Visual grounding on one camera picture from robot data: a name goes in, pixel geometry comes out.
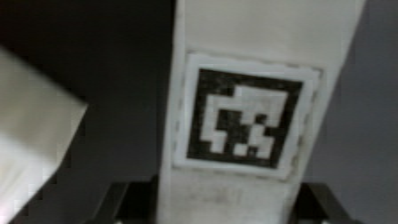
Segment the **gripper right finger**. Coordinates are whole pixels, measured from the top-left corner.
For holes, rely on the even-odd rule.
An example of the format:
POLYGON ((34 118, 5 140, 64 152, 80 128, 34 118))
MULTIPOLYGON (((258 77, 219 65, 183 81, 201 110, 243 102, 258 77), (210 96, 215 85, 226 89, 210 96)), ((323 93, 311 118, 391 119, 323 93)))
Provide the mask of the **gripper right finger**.
POLYGON ((350 217, 323 183, 304 183, 300 186, 291 224, 364 224, 350 217))

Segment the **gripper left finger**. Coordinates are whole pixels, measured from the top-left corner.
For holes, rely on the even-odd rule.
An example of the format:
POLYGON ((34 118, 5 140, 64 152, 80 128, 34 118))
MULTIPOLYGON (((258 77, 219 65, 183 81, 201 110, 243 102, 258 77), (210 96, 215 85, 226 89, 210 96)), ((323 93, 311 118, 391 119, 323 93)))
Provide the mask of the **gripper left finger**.
POLYGON ((155 224, 156 184, 116 182, 85 224, 155 224))

